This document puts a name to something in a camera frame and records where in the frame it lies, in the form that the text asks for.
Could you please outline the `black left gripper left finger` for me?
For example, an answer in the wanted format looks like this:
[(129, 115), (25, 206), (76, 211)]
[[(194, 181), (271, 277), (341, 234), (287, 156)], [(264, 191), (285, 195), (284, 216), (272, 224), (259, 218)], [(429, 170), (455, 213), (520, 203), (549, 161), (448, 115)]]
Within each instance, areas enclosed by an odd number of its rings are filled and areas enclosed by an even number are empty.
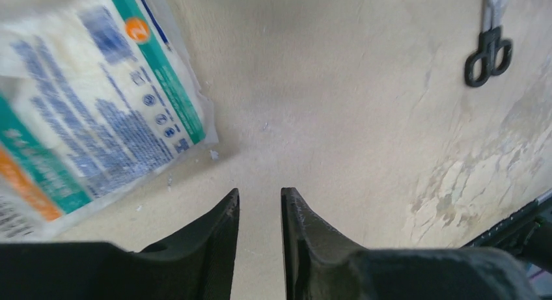
[(6, 243), (2, 299), (228, 299), (240, 220), (232, 189), (139, 252), (109, 242)]

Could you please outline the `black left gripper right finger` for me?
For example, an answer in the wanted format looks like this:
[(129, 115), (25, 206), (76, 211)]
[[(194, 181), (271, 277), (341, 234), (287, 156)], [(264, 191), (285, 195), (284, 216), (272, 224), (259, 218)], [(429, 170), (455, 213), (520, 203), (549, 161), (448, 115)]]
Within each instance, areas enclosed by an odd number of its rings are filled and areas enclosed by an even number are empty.
[(536, 299), (518, 262), (492, 248), (367, 249), (281, 190), (288, 299)]

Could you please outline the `colourful plaster box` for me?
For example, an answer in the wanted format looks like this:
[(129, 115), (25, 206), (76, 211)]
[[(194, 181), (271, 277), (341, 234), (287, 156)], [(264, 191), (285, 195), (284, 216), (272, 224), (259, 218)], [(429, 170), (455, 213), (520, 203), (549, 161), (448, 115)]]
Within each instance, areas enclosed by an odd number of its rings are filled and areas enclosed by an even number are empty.
[(218, 142), (168, 0), (1, 0), (1, 241), (44, 241)]

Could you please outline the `black handled scissors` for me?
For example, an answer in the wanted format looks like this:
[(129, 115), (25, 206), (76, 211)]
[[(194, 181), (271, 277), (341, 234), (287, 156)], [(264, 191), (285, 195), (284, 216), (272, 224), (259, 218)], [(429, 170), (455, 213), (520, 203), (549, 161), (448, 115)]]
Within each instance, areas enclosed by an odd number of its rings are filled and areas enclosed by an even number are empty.
[(464, 81), (469, 87), (481, 87), (490, 77), (503, 74), (512, 62), (513, 42), (502, 37), (503, 1), (483, 0), (478, 48), (464, 67)]

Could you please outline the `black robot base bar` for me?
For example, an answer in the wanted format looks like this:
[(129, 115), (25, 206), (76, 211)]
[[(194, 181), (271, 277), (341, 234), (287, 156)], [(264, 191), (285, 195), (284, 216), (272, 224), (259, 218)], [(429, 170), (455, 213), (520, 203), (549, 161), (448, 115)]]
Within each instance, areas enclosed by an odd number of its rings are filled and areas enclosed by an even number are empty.
[(551, 190), (490, 227), (466, 247), (493, 247), (551, 272)]

